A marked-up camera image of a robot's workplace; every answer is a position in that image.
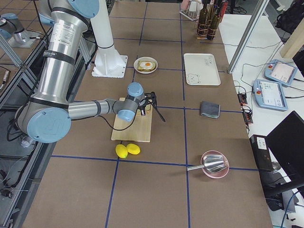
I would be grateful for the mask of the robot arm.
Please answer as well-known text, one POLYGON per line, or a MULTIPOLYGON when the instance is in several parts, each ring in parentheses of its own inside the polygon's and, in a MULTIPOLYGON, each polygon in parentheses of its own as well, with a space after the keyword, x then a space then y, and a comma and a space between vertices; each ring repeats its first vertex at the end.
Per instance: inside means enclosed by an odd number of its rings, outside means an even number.
POLYGON ((5 13, 0 16, 0 34, 5 38, 14 38, 18 43, 25 43, 29 36, 14 13, 5 13))
POLYGON ((73 120, 117 114, 131 122, 147 104, 156 106, 155 93, 145 93, 141 84, 128 85, 124 101, 105 99, 89 102, 67 101, 68 86, 76 62, 82 34, 93 28, 97 54, 93 76, 124 76, 127 56, 114 47, 108 10, 104 0, 44 0, 40 18, 53 27, 38 90, 16 114, 17 127, 31 139, 42 143, 61 140, 73 120))

